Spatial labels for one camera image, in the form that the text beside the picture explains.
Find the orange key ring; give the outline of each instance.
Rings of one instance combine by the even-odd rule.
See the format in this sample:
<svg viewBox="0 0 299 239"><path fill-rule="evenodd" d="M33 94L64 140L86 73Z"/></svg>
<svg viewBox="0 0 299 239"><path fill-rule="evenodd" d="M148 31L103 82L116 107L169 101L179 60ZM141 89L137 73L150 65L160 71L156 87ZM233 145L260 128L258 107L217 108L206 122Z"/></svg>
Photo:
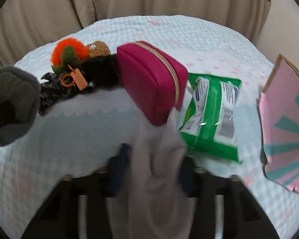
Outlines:
<svg viewBox="0 0 299 239"><path fill-rule="evenodd" d="M68 65L68 67L70 68L70 70L71 70L72 72L74 71L73 68L70 67L70 65ZM60 79L61 84L62 84L64 87L71 87L72 85L75 84L74 79L72 79L72 82L71 82L71 83L68 83L68 84L64 83L64 79L65 79L66 77L68 77L68 76L72 77L72 75L71 75L70 73L66 73L66 74L64 74L64 75L61 77L61 79Z"/></svg>

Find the green wet wipes package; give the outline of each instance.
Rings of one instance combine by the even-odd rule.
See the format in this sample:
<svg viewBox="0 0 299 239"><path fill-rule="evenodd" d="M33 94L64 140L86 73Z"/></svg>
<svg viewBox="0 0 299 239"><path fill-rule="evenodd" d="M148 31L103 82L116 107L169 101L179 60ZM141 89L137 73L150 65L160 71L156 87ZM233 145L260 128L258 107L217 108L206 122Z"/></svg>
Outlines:
<svg viewBox="0 0 299 239"><path fill-rule="evenodd" d="M233 111L241 80L189 74L194 90L180 132L190 149L239 161Z"/></svg>

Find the gold zipper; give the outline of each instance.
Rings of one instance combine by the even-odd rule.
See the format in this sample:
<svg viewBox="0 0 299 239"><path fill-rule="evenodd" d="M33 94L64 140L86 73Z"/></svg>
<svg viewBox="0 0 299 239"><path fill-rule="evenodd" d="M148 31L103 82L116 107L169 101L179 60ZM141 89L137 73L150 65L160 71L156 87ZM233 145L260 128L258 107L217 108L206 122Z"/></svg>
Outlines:
<svg viewBox="0 0 299 239"><path fill-rule="evenodd" d="M147 51L151 52L153 55L155 55L168 69L168 71L171 74L171 77L173 78L174 84L175 84L175 103L178 102L179 99L179 93L180 93L180 89L179 89L179 81L178 81L178 77L177 74L174 70L174 68L172 67L172 65L168 62L168 60L163 57L163 55L161 55L158 51L156 51L154 48L147 46L146 44L142 43L142 42L133 42L132 44L138 45L144 49L146 49Z"/></svg>

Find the keychain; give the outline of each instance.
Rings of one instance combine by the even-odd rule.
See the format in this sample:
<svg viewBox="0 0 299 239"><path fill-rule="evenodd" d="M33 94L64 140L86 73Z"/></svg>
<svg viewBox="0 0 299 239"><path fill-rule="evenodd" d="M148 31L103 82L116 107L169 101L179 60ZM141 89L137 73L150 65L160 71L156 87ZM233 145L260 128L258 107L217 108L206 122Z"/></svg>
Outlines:
<svg viewBox="0 0 299 239"><path fill-rule="evenodd" d="M73 69L70 65L68 65L68 67L70 68L71 73L66 73L61 77L61 80L60 80L61 84L64 87L71 87L72 85L76 84L77 87L79 88L79 90L83 91L86 87L88 87L88 83L85 80L85 78L83 77L81 71L78 68ZM65 78L67 78L69 76L72 77L72 79L73 79L72 82L65 83Z"/></svg>

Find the orange pom-pom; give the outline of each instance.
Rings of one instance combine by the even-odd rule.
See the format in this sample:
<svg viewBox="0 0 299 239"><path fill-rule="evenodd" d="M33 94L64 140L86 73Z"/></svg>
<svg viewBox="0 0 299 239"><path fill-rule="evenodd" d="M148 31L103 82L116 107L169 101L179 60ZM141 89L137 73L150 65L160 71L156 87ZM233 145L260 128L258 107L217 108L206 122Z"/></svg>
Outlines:
<svg viewBox="0 0 299 239"><path fill-rule="evenodd" d="M84 44L81 41L78 41L75 38L69 37L61 40L54 48L52 54L51 54L51 63L53 66L59 66L61 65L61 53L62 50L68 46L71 45L75 52L77 53L77 57L81 61L86 61L89 58L89 49L88 47L84 46Z"/></svg>

